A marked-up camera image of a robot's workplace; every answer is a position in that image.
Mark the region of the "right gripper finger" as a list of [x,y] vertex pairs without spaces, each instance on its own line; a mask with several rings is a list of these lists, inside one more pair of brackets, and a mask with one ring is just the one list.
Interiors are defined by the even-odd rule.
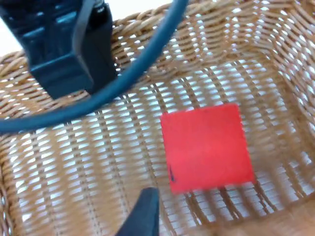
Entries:
[[159,191],[144,188],[117,236],[158,236],[159,235]]
[[2,0],[0,16],[23,47],[29,71],[57,99],[93,87],[82,55],[93,0]]
[[78,13],[73,48],[77,50],[82,74],[76,76],[73,91],[94,94],[116,78],[111,53],[113,19],[110,7],[103,0],[75,0]]

